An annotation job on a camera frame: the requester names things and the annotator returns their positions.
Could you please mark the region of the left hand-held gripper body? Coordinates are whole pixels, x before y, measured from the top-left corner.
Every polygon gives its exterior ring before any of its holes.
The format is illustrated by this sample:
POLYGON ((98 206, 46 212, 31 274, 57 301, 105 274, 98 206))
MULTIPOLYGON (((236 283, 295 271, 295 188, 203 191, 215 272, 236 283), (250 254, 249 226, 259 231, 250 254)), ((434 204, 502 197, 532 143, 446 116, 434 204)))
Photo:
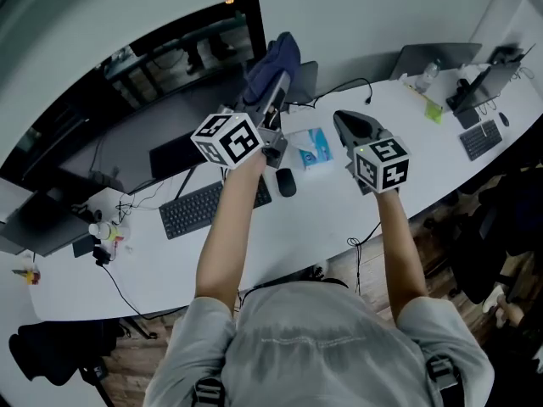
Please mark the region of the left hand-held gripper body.
POLYGON ((259 151, 266 156, 266 164, 277 169, 288 146, 279 108, 274 105, 243 111, 222 106, 204 119, 191 140, 206 161, 230 170, 259 151))

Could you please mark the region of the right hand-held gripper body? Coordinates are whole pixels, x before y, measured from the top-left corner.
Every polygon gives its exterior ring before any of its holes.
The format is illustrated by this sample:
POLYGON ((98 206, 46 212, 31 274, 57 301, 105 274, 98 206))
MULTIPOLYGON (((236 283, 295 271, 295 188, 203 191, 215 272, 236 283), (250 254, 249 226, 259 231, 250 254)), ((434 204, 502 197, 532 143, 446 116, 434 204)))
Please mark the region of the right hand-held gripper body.
POLYGON ((411 153, 400 137, 355 146, 351 152, 354 178, 371 191, 383 193, 406 183, 411 153))

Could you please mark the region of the blue knitted cloth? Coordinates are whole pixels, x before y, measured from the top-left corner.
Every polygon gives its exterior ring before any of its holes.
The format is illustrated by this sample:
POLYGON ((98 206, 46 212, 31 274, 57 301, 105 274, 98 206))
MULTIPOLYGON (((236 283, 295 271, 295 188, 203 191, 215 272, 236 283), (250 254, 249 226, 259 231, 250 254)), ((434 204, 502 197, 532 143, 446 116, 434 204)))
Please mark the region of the blue knitted cloth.
POLYGON ((266 55, 246 75, 243 93, 246 104, 257 103, 277 75, 286 72, 292 81, 300 66, 300 50, 290 32, 281 33, 268 44, 266 55))

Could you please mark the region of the person's right forearm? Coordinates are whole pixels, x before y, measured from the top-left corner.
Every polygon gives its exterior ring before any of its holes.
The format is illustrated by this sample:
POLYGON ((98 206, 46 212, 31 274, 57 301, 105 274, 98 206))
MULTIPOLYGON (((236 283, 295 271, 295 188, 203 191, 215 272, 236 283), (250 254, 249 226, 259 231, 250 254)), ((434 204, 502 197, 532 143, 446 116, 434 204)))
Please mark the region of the person's right forearm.
POLYGON ((376 194, 383 235, 383 256, 389 305, 394 321, 414 298, 426 297, 428 289, 417 247, 399 193, 376 194))

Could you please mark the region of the person's left forearm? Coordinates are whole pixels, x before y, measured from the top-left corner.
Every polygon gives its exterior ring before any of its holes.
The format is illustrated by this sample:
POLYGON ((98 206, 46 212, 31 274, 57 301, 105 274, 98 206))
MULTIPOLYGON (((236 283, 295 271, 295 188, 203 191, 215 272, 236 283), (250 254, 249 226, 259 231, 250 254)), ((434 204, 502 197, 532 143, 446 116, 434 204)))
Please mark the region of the person's left forearm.
POLYGON ((195 296, 214 298, 234 311, 244 271, 249 228, 259 179, 266 167, 258 151, 230 170, 199 257, 195 296))

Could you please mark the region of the large curved monitor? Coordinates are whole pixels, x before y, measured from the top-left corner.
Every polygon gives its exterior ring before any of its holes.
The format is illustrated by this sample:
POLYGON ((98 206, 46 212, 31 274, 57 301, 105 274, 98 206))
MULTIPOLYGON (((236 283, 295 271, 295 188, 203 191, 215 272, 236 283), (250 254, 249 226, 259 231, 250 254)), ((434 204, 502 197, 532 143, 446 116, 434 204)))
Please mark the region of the large curved monitor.
POLYGON ((0 164, 61 94, 113 52, 226 0, 0 0, 0 164))

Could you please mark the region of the small dark grey monitor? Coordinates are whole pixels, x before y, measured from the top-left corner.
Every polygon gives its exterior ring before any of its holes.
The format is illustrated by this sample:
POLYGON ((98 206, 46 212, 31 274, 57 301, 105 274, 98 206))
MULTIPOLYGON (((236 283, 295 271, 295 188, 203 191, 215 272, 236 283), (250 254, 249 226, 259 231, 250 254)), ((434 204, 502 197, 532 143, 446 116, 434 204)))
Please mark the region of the small dark grey monitor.
POLYGON ((94 215, 84 205, 72 209, 45 193, 34 193, 0 227, 0 237, 47 257, 88 235, 94 215))

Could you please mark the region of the blue white tissue pack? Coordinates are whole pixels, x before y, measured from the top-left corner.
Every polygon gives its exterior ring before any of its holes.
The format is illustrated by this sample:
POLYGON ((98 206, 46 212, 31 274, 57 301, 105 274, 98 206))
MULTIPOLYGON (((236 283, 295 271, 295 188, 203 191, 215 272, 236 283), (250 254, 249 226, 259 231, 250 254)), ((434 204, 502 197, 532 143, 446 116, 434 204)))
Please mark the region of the blue white tissue pack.
POLYGON ((287 140, 304 170, 333 160, 332 150, 321 127, 290 133, 287 140))

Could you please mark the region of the black computer mouse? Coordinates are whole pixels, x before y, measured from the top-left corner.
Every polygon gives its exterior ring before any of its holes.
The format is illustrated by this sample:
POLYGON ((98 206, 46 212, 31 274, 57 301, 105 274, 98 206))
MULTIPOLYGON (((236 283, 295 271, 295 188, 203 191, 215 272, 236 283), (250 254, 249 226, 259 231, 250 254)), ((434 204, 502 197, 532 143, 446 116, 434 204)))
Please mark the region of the black computer mouse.
POLYGON ((297 192, 294 175, 291 169, 282 168, 276 171, 277 188, 284 198, 290 198, 297 192))

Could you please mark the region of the green flat pack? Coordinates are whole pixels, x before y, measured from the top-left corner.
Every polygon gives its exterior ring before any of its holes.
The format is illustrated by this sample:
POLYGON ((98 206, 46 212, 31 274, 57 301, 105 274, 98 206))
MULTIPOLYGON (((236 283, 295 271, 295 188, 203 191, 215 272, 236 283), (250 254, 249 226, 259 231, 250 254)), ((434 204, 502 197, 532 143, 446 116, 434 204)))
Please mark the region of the green flat pack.
POLYGON ((428 100, 426 102, 425 112, 424 115, 432 120, 434 123, 440 125, 442 122, 442 114, 443 114, 443 107, 439 104, 433 102, 432 100, 428 100))

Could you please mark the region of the clear water bottle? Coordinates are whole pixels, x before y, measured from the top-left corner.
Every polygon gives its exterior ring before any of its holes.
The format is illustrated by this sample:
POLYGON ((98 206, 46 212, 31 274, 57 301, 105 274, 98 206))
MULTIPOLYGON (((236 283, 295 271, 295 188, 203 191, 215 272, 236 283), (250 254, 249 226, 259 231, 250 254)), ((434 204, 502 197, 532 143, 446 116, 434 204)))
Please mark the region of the clear water bottle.
POLYGON ((423 73, 416 79, 414 85, 415 90, 420 94, 424 94, 437 78, 440 70, 441 61, 439 59, 435 59, 434 61, 430 62, 423 73))

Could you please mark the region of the small black keyboard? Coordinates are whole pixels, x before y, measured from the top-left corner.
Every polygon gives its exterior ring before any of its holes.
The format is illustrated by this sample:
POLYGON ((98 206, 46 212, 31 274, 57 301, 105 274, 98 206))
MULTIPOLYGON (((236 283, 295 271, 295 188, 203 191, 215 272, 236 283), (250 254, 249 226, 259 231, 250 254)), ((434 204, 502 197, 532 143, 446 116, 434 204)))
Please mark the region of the small black keyboard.
POLYGON ((474 161, 500 144, 502 136, 496 123, 493 120, 486 120, 464 131, 459 140, 469 160, 474 161))

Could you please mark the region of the black office chair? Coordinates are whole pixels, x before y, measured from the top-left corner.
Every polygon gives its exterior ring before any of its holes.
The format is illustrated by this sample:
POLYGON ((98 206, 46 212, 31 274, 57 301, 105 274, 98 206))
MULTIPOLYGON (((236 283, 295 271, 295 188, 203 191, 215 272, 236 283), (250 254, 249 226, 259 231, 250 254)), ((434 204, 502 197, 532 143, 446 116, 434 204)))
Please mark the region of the black office chair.
POLYGON ((507 257, 543 250, 543 167, 503 176, 479 194, 449 253, 456 288, 474 304, 500 280, 507 257))
POLYGON ((109 376, 104 357, 116 349, 117 340, 132 331, 146 340, 159 334, 147 332, 129 317, 92 321, 44 321, 20 326, 8 340, 9 351, 27 380, 46 378, 56 387, 79 373, 94 387, 106 407, 116 407, 104 388, 109 376))

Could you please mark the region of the person's grey T-shirt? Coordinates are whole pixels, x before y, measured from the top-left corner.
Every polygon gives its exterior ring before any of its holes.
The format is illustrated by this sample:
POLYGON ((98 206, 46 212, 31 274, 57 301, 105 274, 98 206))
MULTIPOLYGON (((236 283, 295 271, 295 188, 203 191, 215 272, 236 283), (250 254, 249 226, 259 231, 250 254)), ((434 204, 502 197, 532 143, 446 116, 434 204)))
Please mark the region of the person's grey T-shirt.
POLYGON ((228 407, 443 407, 428 362, 459 370, 464 407, 484 407, 494 369, 455 306, 410 301, 395 324, 348 288, 289 282, 251 292, 238 315, 196 298, 176 322, 144 407, 192 407, 217 378, 228 407))

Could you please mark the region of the small yellow red item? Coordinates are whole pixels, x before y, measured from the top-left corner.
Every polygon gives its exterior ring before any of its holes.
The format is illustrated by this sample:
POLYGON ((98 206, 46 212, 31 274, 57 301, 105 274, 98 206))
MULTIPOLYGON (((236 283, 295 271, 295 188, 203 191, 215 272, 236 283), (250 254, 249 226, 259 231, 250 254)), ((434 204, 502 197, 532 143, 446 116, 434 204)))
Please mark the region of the small yellow red item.
POLYGON ((37 269, 13 269, 12 272, 15 275, 25 278, 25 281, 29 286, 37 285, 41 279, 41 273, 37 269))

